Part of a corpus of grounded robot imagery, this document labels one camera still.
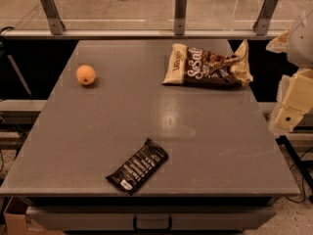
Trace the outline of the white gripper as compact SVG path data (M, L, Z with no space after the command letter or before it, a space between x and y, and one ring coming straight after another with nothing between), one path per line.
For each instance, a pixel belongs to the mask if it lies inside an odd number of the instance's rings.
M271 40L266 50L272 53L286 53L290 29L285 29ZM283 75L279 83L276 106L268 121L272 133L289 133L301 122L304 115L313 108L313 70L300 68L292 76Z

